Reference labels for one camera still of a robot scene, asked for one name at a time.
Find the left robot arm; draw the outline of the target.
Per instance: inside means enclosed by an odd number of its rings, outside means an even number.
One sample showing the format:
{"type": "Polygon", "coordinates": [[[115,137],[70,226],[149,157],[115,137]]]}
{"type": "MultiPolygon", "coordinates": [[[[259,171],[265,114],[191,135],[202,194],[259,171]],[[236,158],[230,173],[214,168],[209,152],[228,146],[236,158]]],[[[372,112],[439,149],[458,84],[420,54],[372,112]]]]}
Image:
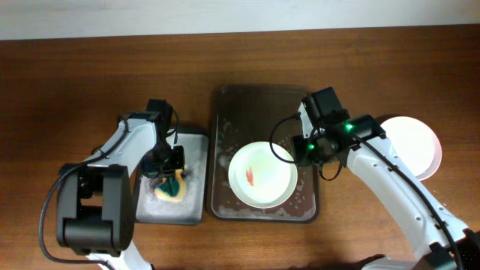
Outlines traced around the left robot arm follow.
{"type": "Polygon", "coordinates": [[[91,157],[61,168],[56,190],[57,242],[102,269],[152,269],[132,242],[136,212],[130,177],[136,168],[168,197],[179,197],[185,156],[173,135],[173,109],[133,112],[91,157]]]}

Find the white plate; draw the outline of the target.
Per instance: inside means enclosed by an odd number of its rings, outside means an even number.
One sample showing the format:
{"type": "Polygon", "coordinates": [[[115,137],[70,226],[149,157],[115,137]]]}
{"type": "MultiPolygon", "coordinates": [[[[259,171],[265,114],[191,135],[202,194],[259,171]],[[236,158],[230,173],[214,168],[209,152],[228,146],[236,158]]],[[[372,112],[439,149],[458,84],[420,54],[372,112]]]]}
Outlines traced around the white plate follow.
{"type": "Polygon", "coordinates": [[[292,161],[291,154],[280,145],[252,142],[240,148],[229,162],[229,186],[248,206],[279,206],[296,189],[298,170],[292,161]]]}
{"type": "Polygon", "coordinates": [[[419,181],[430,178],[440,168],[443,150],[434,131],[424,122],[395,116],[385,120],[381,127],[399,158],[419,181]]]}

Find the green yellow sponge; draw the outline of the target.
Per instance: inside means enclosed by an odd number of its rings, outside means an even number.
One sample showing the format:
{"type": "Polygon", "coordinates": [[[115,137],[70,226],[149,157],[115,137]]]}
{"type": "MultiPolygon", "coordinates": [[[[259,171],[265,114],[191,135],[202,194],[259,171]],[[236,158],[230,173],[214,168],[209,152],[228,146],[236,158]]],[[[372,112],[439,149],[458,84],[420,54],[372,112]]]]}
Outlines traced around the green yellow sponge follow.
{"type": "Polygon", "coordinates": [[[183,200],[186,190],[183,170],[177,169],[173,174],[160,178],[155,185],[154,194],[162,200],[178,203],[183,200]]]}

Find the white plate top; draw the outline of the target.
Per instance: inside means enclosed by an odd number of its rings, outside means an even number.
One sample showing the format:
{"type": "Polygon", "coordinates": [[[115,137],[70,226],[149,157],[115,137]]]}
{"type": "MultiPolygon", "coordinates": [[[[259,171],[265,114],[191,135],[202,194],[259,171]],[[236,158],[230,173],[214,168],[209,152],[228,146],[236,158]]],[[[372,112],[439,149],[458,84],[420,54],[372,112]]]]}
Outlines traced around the white plate top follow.
{"type": "Polygon", "coordinates": [[[280,145],[252,142],[240,148],[229,162],[229,186],[248,206],[279,206],[296,189],[298,170],[292,161],[291,154],[280,145]]]}

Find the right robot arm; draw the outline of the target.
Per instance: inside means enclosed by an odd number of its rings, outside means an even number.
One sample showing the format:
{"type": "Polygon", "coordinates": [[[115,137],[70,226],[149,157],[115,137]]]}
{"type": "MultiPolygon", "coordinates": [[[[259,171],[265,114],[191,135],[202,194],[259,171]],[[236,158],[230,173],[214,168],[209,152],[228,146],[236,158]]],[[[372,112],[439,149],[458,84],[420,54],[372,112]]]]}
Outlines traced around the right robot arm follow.
{"type": "Polygon", "coordinates": [[[332,87],[301,100],[292,138],[297,167],[339,163],[385,206],[411,244],[414,269],[478,269],[479,234],[446,209],[398,157],[371,115],[351,118],[332,87]]]}

